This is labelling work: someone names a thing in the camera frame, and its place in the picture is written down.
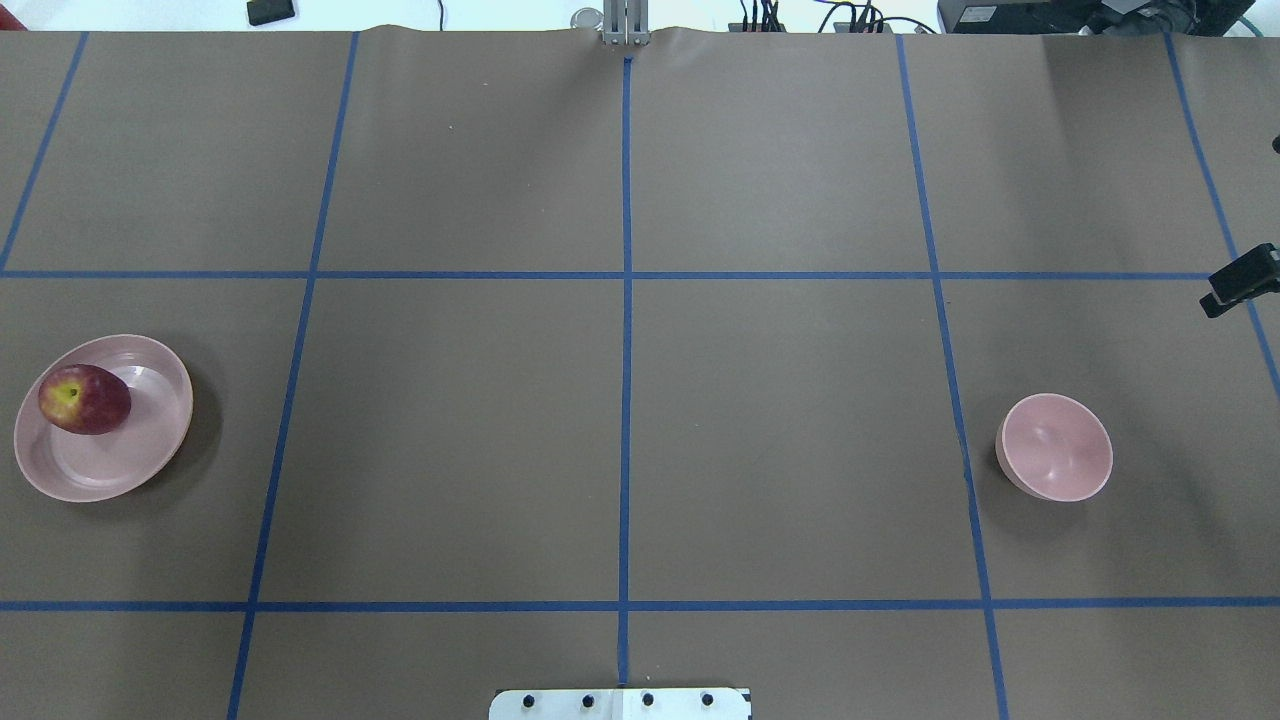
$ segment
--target bowl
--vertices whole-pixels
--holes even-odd
[[[129,386],[133,407],[119,428],[78,436],[40,413],[40,382],[63,365],[97,365]],[[178,452],[191,425],[191,375],[164,343],[137,334],[100,337],[58,359],[18,409],[13,451],[36,489],[67,502],[95,502],[150,480]]]
[[[1115,455],[1097,415],[1070,397],[1046,392],[1009,410],[996,432],[996,459],[1028,495],[1078,502],[1107,484]]]

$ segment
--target plate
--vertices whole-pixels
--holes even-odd
[[[78,436],[40,414],[40,383],[64,365],[97,365],[129,386],[132,409],[119,428]],[[178,452],[191,427],[191,375],[164,343],[113,334],[72,350],[36,378],[18,409],[13,451],[36,489],[67,502],[124,495],[150,480]]]

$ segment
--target apple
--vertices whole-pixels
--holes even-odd
[[[119,428],[133,407],[129,386],[97,365],[67,365],[49,373],[38,398],[46,420],[79,436]]]

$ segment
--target sticker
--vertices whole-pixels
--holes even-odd
[[[964,13],[960,13],[960,22],[963,23],[984,23],[996,14],[995,5],[978,5],[973,8],[965,8]]]

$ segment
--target vertical blue line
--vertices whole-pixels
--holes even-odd
[[[1217,227],[1222,231],[1222,241],[1226,243],[1226,251],[1231,256],[1231,260],[1239,258],[1239,252],[1235,249],[1235,238],[1231,237],[1231,225],[1226,222],[1226,210],[1222,209],[1222,199],[1217,193],[1217,183],[1213,182],[1213,173],[1208,169],[1208,159],[1204,158],[1204,147],[1199,141],[1199,131],[1196,129],[1196,118],[1192,115],[1192,104],[1187,97],[1187,83],[1183,82],[1183,70],[1178,64],[1178,53],[1174,49],[1174,37],[1165,33],[1165,53],[1169,55],[1169,68],[1174,73],[1174,86],[1178,87],[1178,101],[1183,106],[1183,120],[1187,123],[1187,132],[1192,138],[1192,149],[1196,151],[1196,160],[1201,167],[1201,176],[1204,178],[1204,187],[1208,188],[1208,199],[1213,204],[1213,214],[1217,215]],[[1249,309],[1249,322],[1253,324],[1253,334],[1258,338],[1258,346],[1262,348],[1262,361],[1267,366],[1267,374],[1271,377],[1271,388],[1275,391],[1276,397],[1280,397],[1280,372],[1276,370],[1276,360],[1271,354],[1271,343],[1267,341],[1267,333],[1262,328],[1262,318],[1258,315],[1258,309],[1253,305],[1253,301],[1245,304]]]
[[[942,296],[942,275],[938,266],[937,245],[933,238],[933,215],[929,213],[929,193],[924,182],[924,161],[920,159],[920,137],[915,126],[915,106],[911,101],[911,79],[906,67],[906,49],[902,36],[893,36],[897,44],[899,73],[902,78],[902,104],[906,108],[906,127],[911,138],[911,160],[915,164],[915,191],[920,200],[920,220],[924,224],[924,245],[929,254],[929,273],[933,279],[933,305],[938,314],[942,336],[942,356],[947,368],[947,387],[951,392],[951,418],[960,441],[964,461],[964,482],[969,495],[969,533],[973,537],[973,555],[978,566],[978,585],[982,591],[983,618],[987,623],[987,650],[991,655],[991,676],[996,688],[996,708],[1001,720],[1009,720],[1009,700],[1005,693],[1005,670],[1000,660],[1000,637],[996,633],[996,611],[991,603],[991,582],[987,575],[987,551],[982,542],[982,521],[978,516],[978,493],[973,483],[973,462],[969,456],[969,434],[964,425],[964,407],[960,404],[960,383],[956,378],[955,354],[951,348],[951,325],[947,322],[946,300]]]
[[[45,126],[45,136],[40,138],[40,147],[36,150],[36,160],[31,164],[31,173],[27,174],[27,184],[22,187],[22,196],[18,199],[18,208],[13,211],[13,223],[9,224],[9,234],[4,238],[4,250],[0,250],[0,270],[9,263],[9,254],[13,252],[13,243],[18,240],[18,228],[22,227],[22,217],[27,213],[27,202],[31,201],[31,191],[36,188],[36,178],[40,177],[40,167],[45,163],[45,152],[49,150],[49,141],[54,137],[54,128],[58,127],[58,118],[63,114],[63,105],[72,91],[72,79],[79,68],[79,60],[84,55],[84,44],[88,42],[88,33],[82,32],[79,42],[76,44],[76,53],[72,54],[72,64],[67,68],[67,77],[63,78],[63,88],[54,102],[54,111],[49,114],[49,124]]]
[[[622,60],[622,457],[618,478],[618,685],[627,684],[631,601],[631,63]]]
[[[338,169],[338,151],[342,147],[342,127],[347,119],[347,99],[351,95],[351,78],[356,69],[356,50],[360,46],[360,33],[351,33],[347,50],[347,72],[342,81],[342,96],[338,100],[338,117],[334,120],[333,143],[329,147],[329,167],[325,170],[324,190],[320,195],[320,211],[316,218],[315,240],[311,245],[311,265],[307,272],[307,286],[302,293],[302,310],[298,313],[298,332],[293,338],[293,360],[289,364],[289,379],[284,388],[284,406],[280,411],[280,428],[275,441],[275,456],[271,460],[271,477],[266,486],[266,501],[262,509],[262,524],[259,528],[257,552],[253,557],[253,577],[250,580],[248,607],[244,611],[244,625],[241,629],[239,652],[236,656],[236,674],[232,678],[232,694],[227,703],[227,719],[236,720],[239,714],[241,691],[244,688],[244,670],[248,667],[248,650],[253,641],[253,620],[257,615],[257,600],[262,588],[262,570],[266,566],[266,548],[271,537],[271,519],[275,515],[275,498],[280,486],[280,470],[284,468],[284,448],[289,437],[289,420],[293,416],[293,397],[298,386],[298,370],[302,366],[302,350],[307,337],[307,324],[311,320],[311,299],[315,295],[316,270],[320,266],[320,250],[324,245],[324,229],[329,214],[329,196],[333,192],[333,178]]]

